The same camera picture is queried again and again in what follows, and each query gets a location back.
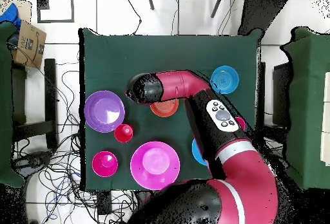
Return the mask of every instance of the silver stripe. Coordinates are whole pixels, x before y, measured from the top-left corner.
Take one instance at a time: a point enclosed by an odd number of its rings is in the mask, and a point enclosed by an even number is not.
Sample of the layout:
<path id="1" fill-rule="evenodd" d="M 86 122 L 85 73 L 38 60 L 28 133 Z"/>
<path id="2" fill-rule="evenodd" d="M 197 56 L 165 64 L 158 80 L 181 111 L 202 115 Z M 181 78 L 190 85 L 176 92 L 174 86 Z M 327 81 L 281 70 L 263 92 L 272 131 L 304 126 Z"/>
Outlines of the silver stripe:
<path id="1" fill-rule="evenodd" d="M 238 210 L 238 224 L 245 224 L 244 206 L 242 200 L 240 199 L 240 195 L 238 195 L 238 192 L 235 190 L 235 188 L 228 182 L 225 182 L 223 180 L 218 180 L 218 181 L 222 182 L 230 190 L 231 194 L 234 197 Z"/>
<path id="2" fill-rule="evenodd" d="M 253 145 L 251 144 L 251 142 L 239 141 L 225 147 L 223 150 L 219 152 L 217 157 L 220 159 L 222 163 L 224 163 L 232 156 L 248 150 L 256 151 Z"/>

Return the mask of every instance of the blue bowl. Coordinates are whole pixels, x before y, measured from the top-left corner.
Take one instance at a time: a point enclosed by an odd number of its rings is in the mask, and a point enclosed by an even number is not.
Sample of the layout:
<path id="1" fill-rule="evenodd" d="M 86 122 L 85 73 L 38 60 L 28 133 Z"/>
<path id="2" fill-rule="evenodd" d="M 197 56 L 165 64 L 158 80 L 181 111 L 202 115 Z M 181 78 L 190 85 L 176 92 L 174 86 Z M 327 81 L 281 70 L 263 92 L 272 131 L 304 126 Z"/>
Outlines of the blue bowl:
<path id="1" fill-rule="evenodd" d="M 193 139 L 193 144 L 191 145 L 191 148 L 192 148 L 192 151 L 193 151 L 193 156 L 196 159 L 196 161 L 198 161 L 198 163 L 200 163 L 202 165 L 208 166 L 206 164 L 206 162 L 203 160 L 202 155 L 199 152 L 199 149 L 197 147 L 195 139 Z"/>
<path id="2" fill-rule="evenodd" d="M 215 92 L 227 95 L 236 90 L 239 80 L 232 67 L 221 66 L 212 73 L 210 83 Z"/>

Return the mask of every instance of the magenta bowl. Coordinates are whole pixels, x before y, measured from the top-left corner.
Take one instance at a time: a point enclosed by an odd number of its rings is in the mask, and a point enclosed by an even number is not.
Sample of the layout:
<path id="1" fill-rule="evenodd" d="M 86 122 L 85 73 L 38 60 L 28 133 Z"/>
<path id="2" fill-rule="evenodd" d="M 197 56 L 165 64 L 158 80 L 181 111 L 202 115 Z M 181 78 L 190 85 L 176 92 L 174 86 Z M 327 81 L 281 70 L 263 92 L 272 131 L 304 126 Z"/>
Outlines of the magenta bowl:
<path id="1" fill-rule="evenodd" d="M 100 177 L 107 178 L 116 173 L 118 160 L 109 151 L 98 152 L 92 160 L 92 169 Z"/>
<path id="2" fill-rule="evenodd" d="M 179 172 L 178 154 L 163 142 L 145 143 L 131 158 L 131 175 L 148 190 L 163 189 L 177 179 Z"/>

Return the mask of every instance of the floor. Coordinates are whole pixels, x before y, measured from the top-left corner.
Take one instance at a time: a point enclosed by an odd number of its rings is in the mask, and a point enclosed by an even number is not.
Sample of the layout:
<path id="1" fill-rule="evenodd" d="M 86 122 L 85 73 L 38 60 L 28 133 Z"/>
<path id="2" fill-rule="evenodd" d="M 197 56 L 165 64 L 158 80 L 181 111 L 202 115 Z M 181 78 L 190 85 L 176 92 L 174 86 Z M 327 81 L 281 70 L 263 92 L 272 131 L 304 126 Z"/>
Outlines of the floor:
<path id="1" fill-rule="evenodd" d="M 61 23 L 56 20 L 71 19 L 71 0 L 49 0 L 50 9 L 41 10 L 41 20 L 52 20 L 52 23 L 37 23 L 37 1 L 27 0 L 32 4 L 32 24 L 47 33 L 44 48 L 44 59 L 56 60 L 57 87 L 72 102 L 70 111 L 79 120 L 79 71 L 77 54 L 79 50 L 78 29 L 91 28 L 101 35 L 124 35 L 133 33 L 138 25 L 139 18 L 131 8 L 128 0 L 73 0 L 74 22 Z M 140 15 L 142 23 L 137 31 L 142 35 L 173 35 L 177 34 L 177 10 L 176 0 L 153 0 L 154 11 L 150 9 L 148 0 L 130 0 L 136 12 Z M 210 15 L 216 0 L 179 0 L 180 2 L 180 30 L 181 35 L 216 35 L 217 32 L 226 35 L 236 35 L 242 15 L 244 0 L 231 0 L 231 16 L 219 29 L 229 10 L 229 0 L 222 0 L 214 19 Z M 262 60 L 266 62 L 266 123 L 271 124 L 273 112 L 272 99 L 272 71 L 273 67 L 287 62 L 287 57 L 279 48 L 281 44 L 289 42 L 291 29 L 296 26 L 308 26 L 312 30 L 324 33 L 330 30 L 330 0 L 289 0 L 284 9 L 277 15 L 262 39 Z M 43 75 L 33 68 L 26 68 L 28 78 L 26 80 L 26 118 L 27 122 L 44 120 L 44 79 Z M 77 126 L 63 126 L 66 120 L 66 106 L 59 97 L 57 104 L 59 140 L 61 141 L 72 133 L 76 133 Z M 26 140 L 19 142 L 19 149 L 26 145 Z M 59 154 L 69 150 L 69 142 L 65 142 L 59 149 Z M 35 136 L 30 139 L 30 145 L 24 149 L 32 151 L 46 150 L 44 136 Z M 75 159 L 73 166 L 80 169 L 79 159 Z M 61 179 L 61 173 L 54 171 L 40 172 L 32 176 L 28 184 L 26 206 L 29 219 L 36 219 L 42 223 L 49 215 L 48 210 L 53 210 L 56 197 L 54 191 L 57 187 L 66 183 Z M 113 198 L 122 195 L 115 191 Z M 93 203 L 95 197 L 84 194 L 83 198 Z M 123 198 L 127 202 L 131 199 L 126 195 L 120 196 L 115 201 L 118 209 Z M 96 214 L 94 208 L 86 209 L 68 203 L 63 196 L 58 206 L 54 208 L 53 216 L 45 224 L 97 224 L 89 215 Z M 130 208 L 123 208 L 124 220 L 130 216 Z M 101 216 L 99 221 L 108 224 L 109 219 L 116 220 L 118 214 Z"/>

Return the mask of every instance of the robot control buttons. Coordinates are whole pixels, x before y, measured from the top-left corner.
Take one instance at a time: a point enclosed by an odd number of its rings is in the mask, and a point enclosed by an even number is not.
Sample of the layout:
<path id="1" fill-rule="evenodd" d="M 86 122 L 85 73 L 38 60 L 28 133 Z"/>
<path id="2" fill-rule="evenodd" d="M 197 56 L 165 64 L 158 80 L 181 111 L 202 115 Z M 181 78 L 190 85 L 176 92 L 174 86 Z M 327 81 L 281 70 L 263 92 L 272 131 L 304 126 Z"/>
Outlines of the robot control buttons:
<path id="1" fill-rule="evenodd" d="M 218 111 L 215 114 L 215 118 L 218 119 L 219 121 L 228 121 L 230 120 L 230 114 L 228 111 Z"/>
<path id="2" fill-rule="evenodd" d="M 206 111 L 220 131 L 230 133 L 240 129 L 234 117 L 231 116 L 221 101 L 216 99 L 210 100 L 206 104 Z"/>

